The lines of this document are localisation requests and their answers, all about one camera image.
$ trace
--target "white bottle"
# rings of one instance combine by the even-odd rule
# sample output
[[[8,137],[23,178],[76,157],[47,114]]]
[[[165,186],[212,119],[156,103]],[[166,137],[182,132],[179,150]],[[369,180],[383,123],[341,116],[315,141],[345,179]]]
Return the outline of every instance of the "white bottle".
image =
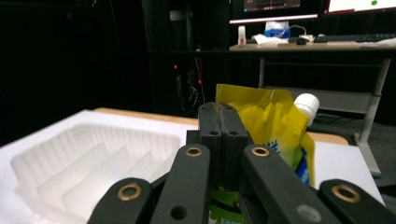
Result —
[[[303,93],[294,100],[294,104],[308,117],[306,126],[310,126],[319,109],[318,97],[311,93]]]

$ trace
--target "keyboard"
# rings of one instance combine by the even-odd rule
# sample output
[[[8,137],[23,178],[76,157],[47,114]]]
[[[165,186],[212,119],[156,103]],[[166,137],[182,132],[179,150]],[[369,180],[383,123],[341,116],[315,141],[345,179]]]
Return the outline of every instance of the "keyboard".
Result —
[[[381,40],[396,38],[396,34],[374,34],[374,35],[318,35],[314,43],[327,43],[337,41],[378,42]]]

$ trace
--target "gray carpet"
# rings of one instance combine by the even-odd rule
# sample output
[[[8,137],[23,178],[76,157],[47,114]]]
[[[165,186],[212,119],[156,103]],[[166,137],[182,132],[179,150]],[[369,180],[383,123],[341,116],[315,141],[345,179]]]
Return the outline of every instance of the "gray carpet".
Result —
[[[318,113],[307,130],[337,134],[344,137],[350,145],[356,146],[353,135],[361,131],[363,124],[363,119],[349,119]],[[386,206],[396,215],[396,127],[374,123],[368,144],[381,172],[381,176],[375,178],[375,183]]]

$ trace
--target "white metal desk frame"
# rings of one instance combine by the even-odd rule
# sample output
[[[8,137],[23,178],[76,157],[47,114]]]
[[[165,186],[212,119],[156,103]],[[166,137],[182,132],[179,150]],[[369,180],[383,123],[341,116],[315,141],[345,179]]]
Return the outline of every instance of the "white metal desk frame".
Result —
[[[266,48],[263,46],[257,45],[245,45],[245,46],[232,46],[230,50],[290,50],[290,48],[294,48],[295,50],[304,50],[304,49],[317,49],[317,50],[338,50],[338,49],[350,49],[350,50],[359,50],[360,46],[357,44],[353,44],[349,46],[348,43],[331,43],[331,44],[308,44],[306,46],[284,46],[284,47],[271,47]],[[352,113],[362,113],[365,115],[364,117],[364,125],[361,129],[360,133],[355,133],[355,141],[359,149],[361,150],[361,154],[365,159],[367,166],[374,177],[381,176],[381,172],[378,168],[378,165],[375,161],[374,155],[368,145],[368,138],[373,127],[374,118],[376,114],[376,110],[379,105],[379,100],[381,98],[381,91],[384,86],[385,78],[388,73],[389,65],[391,59],[383,59],[380,70],[377,74],[377,78],[375,81],[375,86],[373,92],[371,93],[357,93],[357,92],[346,92],[346,91],[323,91],[323,90],[306,90],[306,89],[296,89],[296,88],[285,88],[288,89],[291,95],[297,97],[299,94],[303,92],[310,92],[316,95],[320,100],[320,107],[322,109],[330,109],[330,110],[339,110],[346,111]],[[265,59],[261,58],[260,64],[260,74],[259,74],[259,88],[273,88],[270,86],[264,86],[264,66]]]

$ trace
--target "white plastic tray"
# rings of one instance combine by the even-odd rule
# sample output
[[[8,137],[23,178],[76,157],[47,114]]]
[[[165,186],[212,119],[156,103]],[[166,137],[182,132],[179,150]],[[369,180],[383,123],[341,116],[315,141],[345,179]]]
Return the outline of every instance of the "white plastic tray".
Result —
[[[0,148],[2,223],[86,223],[111,185],[168,172],[197,126],[84,110]]]

